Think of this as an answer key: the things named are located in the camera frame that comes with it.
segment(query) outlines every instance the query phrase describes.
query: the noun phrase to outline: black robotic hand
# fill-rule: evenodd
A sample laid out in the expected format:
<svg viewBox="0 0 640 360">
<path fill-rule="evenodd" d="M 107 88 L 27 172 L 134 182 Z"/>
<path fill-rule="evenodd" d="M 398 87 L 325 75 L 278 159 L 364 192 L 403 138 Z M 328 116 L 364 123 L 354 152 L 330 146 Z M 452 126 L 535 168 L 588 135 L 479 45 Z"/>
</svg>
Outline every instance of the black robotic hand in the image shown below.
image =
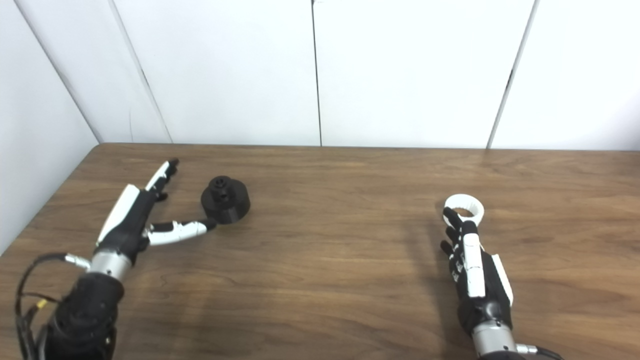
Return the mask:
<svg viewBox="0 0 640 360">
<path fill-rule="evenodd" d="M 451 224 L 447 228 L 451 242 L 443 240 L 440 247 L 449 257 L 449 270 L 456 283 L 460 325 L 469 335 L 487 321 L 512 329 L 513 293 L 500 257 L 484 251 L 475 222 L 462 221 L 451 208 L 445 208 L 443 214 Z"/>
</svg>

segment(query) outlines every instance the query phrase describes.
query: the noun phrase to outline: black cable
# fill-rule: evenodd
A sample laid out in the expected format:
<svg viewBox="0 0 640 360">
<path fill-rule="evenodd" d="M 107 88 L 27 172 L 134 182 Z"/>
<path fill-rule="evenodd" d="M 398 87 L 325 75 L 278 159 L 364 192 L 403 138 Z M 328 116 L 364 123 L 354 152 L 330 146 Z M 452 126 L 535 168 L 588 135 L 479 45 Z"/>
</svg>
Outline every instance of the black cable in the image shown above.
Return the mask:
<svg viewBox="0 0 640 360">
<path fill-rule="evenodd" d="M 33 340 L 33 335 L 31 333 L 31 320 L 33 319 L 33 315 L 35 311 L 30 311 L 28 317 L 22 315 L 22 298 L 24 295 L 24 285 L 27 282 L 27 278 L 31 275 L 33 269 L 36 268 L 41 263 L 46 261 L 65 261 L 67 256 L 66 252 L 52 252 L 44 255 L 38 256 L 32 263 L 27 267 L 27 270 L 22 274 L 22 278 L 18 283 L 18 288 L 15 290 L 15 329 L 18 333 L 18 342 L 20 344 L 20 351 L 22 352 L 22 357 L 28 360 L 36 360 L 38 359 L 38 353 L 36 351 L 35 342 Z"/>
<path fill-rule="evenodd" d="M 26 296 L 29 296 L 29 297 L 39 297 L 39 298 L 41 298 L 41 299 L 45 299 L 46 301 L 49 301 L 49 302 L 55 302 L 55 303 L 59 303 L 59 302 L 60 302 L 60 300 L 59 300 L 59 299 L 55 299 L 55 298 L 52 298 L 52 297 L 50 297 L 50 296 L 48 296 L 48 295 L 44 295 L 44 294 L 41 294 L 41 293 L 26 292 L 26 293 L 22 293 L 22 296 L 23 296 L 23 297 L 26 297 Z"/>
<path fill-rule="evenodd" d="M 550 357 L 551 359 L 555 359 L 555 360 L 564 360 L 563 357 L 560 356 L 560 354 L 558 354 L 557 352 L 553 352 L 543 347 L 536 347 L 536 348 L 538 348 L 537 354 L 540 356 Z"/>
<path fill-rule="evenodd" d="M 27 324 L 31 325 L 33 318 L 36 316 L 39 310 L 40 307 L 37 304 L 33 304 L 22 318 Z"/>
</svg>

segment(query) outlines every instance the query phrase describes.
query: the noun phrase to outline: black fingertip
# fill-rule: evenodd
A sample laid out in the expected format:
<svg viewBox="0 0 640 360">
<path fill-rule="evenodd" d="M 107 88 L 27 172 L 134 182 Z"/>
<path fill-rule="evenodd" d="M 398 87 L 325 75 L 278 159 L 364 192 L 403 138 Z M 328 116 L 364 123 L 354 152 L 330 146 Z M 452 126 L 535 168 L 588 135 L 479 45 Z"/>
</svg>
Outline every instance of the black fingertip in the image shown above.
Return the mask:
<svg viewBox="0 0 640 360">
<path fill-rule="evenodd" d="M 471 220 L 467 220 L 464 223 L 462 223 L 462 236 L 464 237 L 464 235 L 466 234 L 477 234 L 478 233 L 478 226 L 476 225 L 475 222 L 471 221 Z"/>
<path fill-rule="evenodd" d="M 203 223 L 204 226 L 207 227 L 207 231 L 211 231 L 215 229 L 216 226 L 218 225 L 218 223 L 215 220 L 213 220 L 213 218 L 206 218 L 204 220 L 198 220 L 198 221 Z"/>
<path fill-rule="evenodd" d="M 460 236 L 460 234 L 454 228 L 452 228 L 451 226 L 447 226 L 446 233 L 454 245 L 459 242 L 460 239 L 458 237 Z"/>
<path fill-rule="evenodd" d="M 447 256 L 453 255 L 453 247 L 447 240 L 442 240 L 440 242 L 440 248 L 442 249 L 442 251 L 444 251 L 445 254 L 447 254 Z"/>
<path fill-rule="evenodd" d="M 176 172 L 178 172 L 178 164 L 180 163 L 180 160 L 178 159 L 171 159 L 169 160 L 169 168 L 166 169 L 166 175 L 167 177 L 171 177 L 172 175 L 174 175 Z"/>
<path fill-rule="evenodd" d="M 444 210 L 442 210 L 442 214 L 447 218 L 451 226 L 453 226 L 455 229 L 459 229 L 460 226 L 462 225 L 462 220 L 460 220 L 460 216 L 452 208 L 447 206 L 446 208 L 444 208 Z"/>
</svg>

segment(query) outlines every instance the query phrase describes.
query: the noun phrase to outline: white finger segment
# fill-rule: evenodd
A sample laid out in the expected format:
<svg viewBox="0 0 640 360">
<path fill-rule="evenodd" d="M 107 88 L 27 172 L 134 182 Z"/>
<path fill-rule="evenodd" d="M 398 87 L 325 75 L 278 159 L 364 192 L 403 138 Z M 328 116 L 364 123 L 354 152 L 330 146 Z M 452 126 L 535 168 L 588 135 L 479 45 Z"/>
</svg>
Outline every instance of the white finger segment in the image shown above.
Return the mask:
<svg viewBox="0 0 640 360">
<path fill-rule="evenodd" d="M 111 230 L 113 230 L 114 227 L 120 225 L 120 223 L 124 220 L 124 218 L 131 210 L 133 203 L 136 202 L 138 194 L 140 194 L 140 190 L 132 184 L 128 184 L 124 188 L 124 190 L 120 194 L 120 197 L 118 198 L 118 201 L 116 201 L 113 209 L 111 209 L 107 220 L 104 222 L 102 230 L 100 231 L 100 235 L 98 235 L 98 242 L 96 244 L 104 240 L 104 237 L 107 236 L 107 234 Z"/>
<path fill-rule="evenodd" d="M 467 293 L 469 297 L 484 297 L 484 269 L 478 234 L 466 234 L 463 238 Z"/>
<path fill-rule="evenodd" d="M 507 272 L 504 271 L 504 266 L 502 266 L 502 260 L 500 260 L 500 256 L 498 254 L 491 255 L 491 257 L 495 264 L 495 269 L 498 271 L 498 276 L 500 277 L 500 282 L 502 283 L 504 292 L 507 293 L 507 297 L 509 298 L 509 305 L 513 306 L 513 290 L 511 289 L 511 283 L 507 277 Z"/>
<path fill-rule="evenodd" d="M 160 165 L 160 168 L 156 171 L 156 173 L 151 177 L 151 180 L 149 180 L 149 182 L 147 183 L 145 190 L 151 191 L 151 189 L 153 189 L 158 179 L 160 179 L 161 177 L 166 178 L 167 169 L 169 169 L 169 161 L 165 161 L 162 165 Z"/>
</svg>

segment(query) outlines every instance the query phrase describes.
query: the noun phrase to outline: black forearm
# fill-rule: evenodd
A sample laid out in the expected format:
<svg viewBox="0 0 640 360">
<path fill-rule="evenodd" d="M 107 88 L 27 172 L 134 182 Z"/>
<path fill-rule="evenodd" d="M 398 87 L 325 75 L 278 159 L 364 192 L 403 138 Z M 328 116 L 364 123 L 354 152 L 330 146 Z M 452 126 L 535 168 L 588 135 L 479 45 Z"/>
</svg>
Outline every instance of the black forearm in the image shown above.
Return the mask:
<svg viewBox="0 0 640 360">
<path fill-rule="evenodd" d="M 47 360 L 108 359 L 124 287 L 113 277 L 87 273 L 56 308 L 47 324 Z"/>
</svg>

